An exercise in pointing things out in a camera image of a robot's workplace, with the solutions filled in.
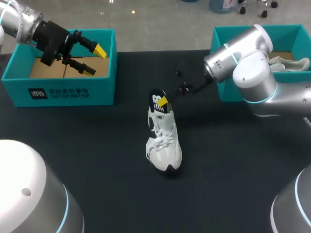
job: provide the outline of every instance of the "sneaker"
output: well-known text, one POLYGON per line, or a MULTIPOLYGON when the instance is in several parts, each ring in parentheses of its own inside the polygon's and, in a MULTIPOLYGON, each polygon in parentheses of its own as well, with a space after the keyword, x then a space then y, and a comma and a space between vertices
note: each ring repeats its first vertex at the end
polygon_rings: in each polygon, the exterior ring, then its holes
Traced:
POLYGON ((269 65, 272 72, 305 71, 309 70, 310 60, 307 57, 299 61, 290 61, 281 57, 275 57, 269 60, 269 65))
POLYGON ((146 144, 147 159, 159 170, 176 171, 181 164, 181 148, 171 104, 160 107, 158 101, 165 95, 161 89, 149 93, 149 140, 146 144))

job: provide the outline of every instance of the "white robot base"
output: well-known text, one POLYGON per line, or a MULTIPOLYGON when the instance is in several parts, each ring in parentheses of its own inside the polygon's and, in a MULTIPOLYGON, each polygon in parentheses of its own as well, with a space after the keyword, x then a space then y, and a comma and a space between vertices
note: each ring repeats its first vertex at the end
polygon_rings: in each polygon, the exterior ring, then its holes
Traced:
POLYGON ((74 197, 34 149, 12 140, 0 140, 0 232, 84 232, 74 197))

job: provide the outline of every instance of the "cardboard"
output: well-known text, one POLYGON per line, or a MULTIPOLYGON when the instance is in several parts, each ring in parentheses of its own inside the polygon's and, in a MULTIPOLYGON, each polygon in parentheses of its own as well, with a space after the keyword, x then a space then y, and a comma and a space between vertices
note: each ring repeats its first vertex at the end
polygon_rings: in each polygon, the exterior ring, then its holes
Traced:
POLYGON ((295 60, 291 52, 271 52, 269 54, 269 59, 275 58, 275 57, 281 57, 285 60, 291 60, 291 61, 295 60))
POLYGON ((80 57, 73 58, 77 62, 85 63, 92 69, 96 70, 94 76, 87 74, 80 74, 77 70, 70 66, 66 66, 64 78, 93 78, 93 77, 107 77, 109 71, 109 57, 80 57))
POLYGON ((46 78, 63 78, 66 66, 62 61, 54 61, 49 67, 40 62, 41 58, 36 58, 33 68, 31 69, 29 78, 31 79, 46 79, 46 78))

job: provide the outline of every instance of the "table surface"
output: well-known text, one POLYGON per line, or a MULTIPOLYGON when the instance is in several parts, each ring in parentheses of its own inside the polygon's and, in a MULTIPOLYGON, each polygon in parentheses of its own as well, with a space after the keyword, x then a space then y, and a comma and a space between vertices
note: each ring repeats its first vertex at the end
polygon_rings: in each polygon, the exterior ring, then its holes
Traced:
POLYGON ((173 103, 179 177, 145 158, 148 92, 176 83, 174 65, 208 53, 119 53, 114 106, 15 108, 0 84, 0 139, 24 142, 79 202, 86 233, 269 233, 275 196, 310 161, 302 118, 258 118, 221 103, 216 85, 173 103))

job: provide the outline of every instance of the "cardboard box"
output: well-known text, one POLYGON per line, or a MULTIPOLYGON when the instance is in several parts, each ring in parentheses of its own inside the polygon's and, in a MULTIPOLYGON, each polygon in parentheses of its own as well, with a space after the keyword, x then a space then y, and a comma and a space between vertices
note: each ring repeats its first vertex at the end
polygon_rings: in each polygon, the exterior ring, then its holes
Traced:
POLYGON ((30 79, 53 79, 63 78, 66 66, 62 61, 55 61, 50 67, 40 62, 41 58, 36 58, 30 71, 30 79))
POLYGON ((269 59, 275 58, 275 57, 281 57, 285 60, 295 60, 292 52, 271 52, 269 54, 269 59))
MULTIPOLYGON (((311 39, 302 25, 267 25, 263 26, 273 43, 273 54, 287 60, 300 60, 308 57, 311 60, 311 39)), ((221 45, 247 30, 249 26, 215 27, 211 43, 211 52, 221 45)), ((311 81, 311 71, 275 72, 274 76, 281 83, 296 83, 311 81)), ((222 83, 217 83, 222 101, 244 101, 233 82, 232 77, 222 83)))
POLYGON ((97 67, 98 75, 81 77, 76 72, 70 74, 71 78, 63 78, 61 73, 66 71, 63 64, 59 67, 56 62, 48 67, 38 63, 42 56, 41 51, 32 46, 18 44, 2 77, 3 85, 16 107, 113 104, 118 59, 114 30, 80 31, 86 38, 98 42, 107 53, 107 58, 98 58, 79 44, 73 46, 71 55, 73 58, 88 57, 85 63, 90 67, 97 67), (97 58, 99 63, 90 64, 91 60, 97 61, 97 58), (104 70, 100 70, 98 66, 101 63, 105 64, 104 70))

